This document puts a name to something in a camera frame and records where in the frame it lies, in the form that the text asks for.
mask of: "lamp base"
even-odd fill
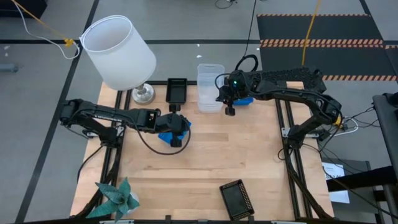
[[[131,96],[138,105],[148,105],[155,99],[155,90],[150,84],[144,83],[134,88]]]

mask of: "table lamp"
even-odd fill
[[[114,90],[130,90],[137,104],[155,98],[145,81],[156,68],[154,53],[124,16],[108,16],[92,24],[80,37],[105,84]]]

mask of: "wooden table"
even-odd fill
[[[288,86],[301,88],[302,84],[288,83]],[[153,103],[139,106],[132,100],[130,108],[160,108],[163,114],[168,113],[166,86],[155,86],[155,90]],[[113,107],[115,98],[116,91],[103,84],[98,104]],[[242,179],[256,212],[255,220],[294,220],[285,163],[277,158],[282,141],[275,101],[254,101],[249,106],[236,107],[234,117],[226,116],[223,111],[200,113],[197,88],[188,86],[181,114],[192,123],[192,138],[188,147],[175,156],[151,152],[135,130],[127,129],[117,186],[127,177],[141,206],[124,218],[161,220],[171,215],[173,220],[229,220],[219,186]],[[310,116],[303,104],[292,103],[292,112],[297,124]],[[159,151],[175,150],[156,134],[144,134],[144,138]],[[317,147],[315,140],[306,139],[305,143]],[[90,140],[85,158],[99,144],[98,139]],[[71,215],[78,213],[96,192],[95,182],[100,179],[104,152],[82,170]],[[319,154],[304,146],[301,155],[309,191],[333,215]],[[302,194],[297,192],[302,201]],[[302,205],[300,213],[305,216]]]

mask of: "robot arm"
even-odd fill
[[[313,116],[301,125],[290,127],[287,140],[293,148],[300,148],[310,131],[322,124],[333,124],[338,119],[341,105],[331,96],[313,90],[279,87],[267,77],[261,71],[234,71],[225,78],[224,86],[220,88],[220,95],[216,100],[227,105],[225,113],[230,116],[235,115],[233,102],[250,96],[257,100],[279,99],[306,104]]]
[[[61,125],[68,128],[73,124],[83,126],[97,134],[108,146],[114,146],[117,130],[103,126],[94,118],[125,123],[128,127],[145,133],[171,132],[174,139],[172,147],[180,147],[181,141],[177,136],[188,131],[188,121],[182,115],[170,113],[161,116],[158,109],[121,110],[81,99],[65,101],[60,115]]]

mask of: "green succulent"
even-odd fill
[[[119,189],[108,184],[95,183],[99,190],[108,201],[96,207],[87,218],[101,217],[116,212],[115,223],[119,221],[123,215],[127,215],[127,211],[135,209],[139,206],[139,202],[130,195],[130,184],[127,178],[120,184]]]

